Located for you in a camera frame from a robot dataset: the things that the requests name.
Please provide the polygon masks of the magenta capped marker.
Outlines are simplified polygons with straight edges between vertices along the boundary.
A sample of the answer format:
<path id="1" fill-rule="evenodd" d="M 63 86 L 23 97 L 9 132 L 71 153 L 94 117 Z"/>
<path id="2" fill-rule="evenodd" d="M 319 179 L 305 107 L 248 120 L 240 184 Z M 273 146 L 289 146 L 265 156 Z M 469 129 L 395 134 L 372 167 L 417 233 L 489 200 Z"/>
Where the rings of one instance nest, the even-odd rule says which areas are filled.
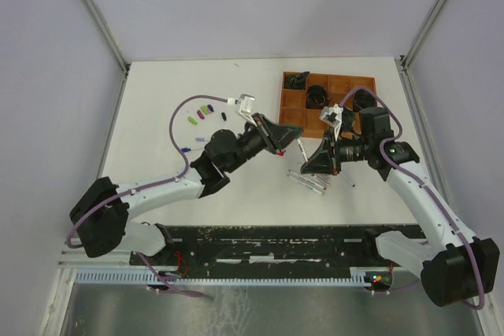
<path id="1" fill-rule="evenodd" d="M 301 183 L 303 186 L 310 187 L 313 190 L 319 190 L 319 191 L 327 190 L 326 186 L 314 182 L 313 180 L 302 178 L 300 175 L 297 175 L 295 173 L 288 172 L 287 176 L 295 180 L 297 183 Z"/>

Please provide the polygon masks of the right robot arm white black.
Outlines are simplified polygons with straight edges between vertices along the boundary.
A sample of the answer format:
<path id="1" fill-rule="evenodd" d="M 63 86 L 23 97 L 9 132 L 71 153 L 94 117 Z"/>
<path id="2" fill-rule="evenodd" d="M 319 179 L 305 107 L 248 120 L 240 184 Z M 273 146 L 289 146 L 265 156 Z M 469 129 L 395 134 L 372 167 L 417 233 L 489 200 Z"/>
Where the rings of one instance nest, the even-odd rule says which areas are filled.
<path id="1" fill-rule="evenodd" d="M 482 309 L 495 284 L 500 256 L 496 243 L 478 238 L 458 218 L 432 185 L 413 147 L 397 140 L 391 128 L 395 117 L 386 109 L 360 111 L 361 133 L 352 139 L 340 135 L 343 112 L 338 105 L 323 108 L 320 119 L 329 128 L 301 172 L 338 175 L 344 163 L 366 161 L 403 200 L 426 238 L 420 243 L 393 229 L 374 231 L 361 247 L 362 259 L 372 266 L 389 260 L 405 268 L 439 307 L 476 298 L 472 308 Z"/>

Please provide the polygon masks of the black capped thin marker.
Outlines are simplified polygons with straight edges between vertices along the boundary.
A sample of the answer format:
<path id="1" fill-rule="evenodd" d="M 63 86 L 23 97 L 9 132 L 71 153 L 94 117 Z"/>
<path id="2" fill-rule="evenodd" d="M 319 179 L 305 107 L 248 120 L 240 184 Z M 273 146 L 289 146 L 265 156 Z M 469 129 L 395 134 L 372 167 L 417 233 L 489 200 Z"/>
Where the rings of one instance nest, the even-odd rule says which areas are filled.
<path id="1" fill-rule="evenodd" d="M 356 186 L 356 183 L 352 180 L 352 178 L 346 174 L 345 172 L 341 172 L 340 175 L 346 180 L 346 182 L 352 186 L 352 187 L 355 187 Z"/>

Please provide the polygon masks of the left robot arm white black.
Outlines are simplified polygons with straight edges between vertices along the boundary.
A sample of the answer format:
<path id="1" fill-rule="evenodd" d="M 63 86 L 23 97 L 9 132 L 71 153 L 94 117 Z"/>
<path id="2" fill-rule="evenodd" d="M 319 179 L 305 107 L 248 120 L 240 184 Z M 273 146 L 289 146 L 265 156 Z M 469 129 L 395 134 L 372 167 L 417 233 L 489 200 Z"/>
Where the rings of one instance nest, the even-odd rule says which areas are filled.
<path id="1" fill-rule="evenodd" d="M 260 113 L 242 134 L 227 129 L 213 133 L 198 159 L 183 172 L 153 182 L 115 184 L 109 177 L 96 179 L 71 210 L 69 217 L 79 247 L 90 258 L 125 249 L 165 265 L 174 246 L 165 226 L 137 223 L 151 210 L 184 200 L 204 198 L 229 184 L 229 174 L 262 151 L 283 152 L 302 135 L 302 128 L 273 123 Z"/>

